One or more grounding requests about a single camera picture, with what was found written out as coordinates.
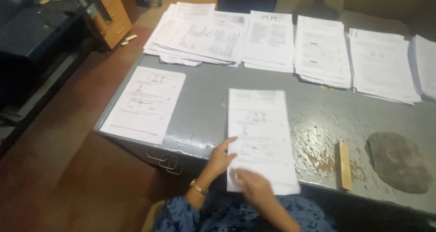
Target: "gray metal desk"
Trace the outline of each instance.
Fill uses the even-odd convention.
[[[96,123],[96,132],[137,66],[186,74],[161,145],[101,133],[147,163],[158,165],[156,157],[174,153],[179,159],[185,157],[180,161],[184,161],[183,172],[195,168],[193,172],[198,172],[212,148],[227,137],[228,88],[280,89],[286,92],[289,131],[300,182],[336,190],[334,144],[344,141],[349,145],[351,194],[436,214],[436,185],[422,195],[395,190],[375,173],[364,150],[372,133],[395,132],[414,140],[429,162],[435,161],[436,102],[407,106],[355,95],[350,90],[325,90],[299,82],[288,73],[214,64],[199,67],[161,64],[157,57],[142,54]],[[436,178],[435,168],[430,165],[428,168]]]

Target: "red floor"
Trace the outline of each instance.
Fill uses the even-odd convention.
[[[92,52],[0,160],[0,231],[139,231],[150,205],[184,193],[188,180],[92,132],[151,32],[133,27],[128,45]]]

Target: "wooden stick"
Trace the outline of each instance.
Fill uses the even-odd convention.
[[[348,145],[339,143],[339,152],[341,158],[341,187],[346,190],[352,190],[352,175],[350,172],[350,159],[348,157]]]

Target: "wooden piece on floor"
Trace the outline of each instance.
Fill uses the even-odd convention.
[[[136,34],[134,34],[134,35],[131,35],[131,36],[127,37],[126,40],[129,41],[129,40],[132,40],[132,39],[134,39],[136,37],[138,37],[138,36]]]
[[[352,190],[352,175],[350,171],[350,159],[348,156],[348,145],[346,143],[340,142],[339,146],[339,160],[340,160],[340,170],[338,173],[340,177],[339,185],[341,188],[346,190]]]

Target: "gold watch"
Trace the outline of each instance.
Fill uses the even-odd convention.
[[[203,190],[201,189],[196,183],[195,181],[197,181],[197,179],[192,180],[191,184],[189,185],[189,187],[193,187],[194,189],[196,189],[200,194],[202,195],[206,195],[208,193],[207,190]]]

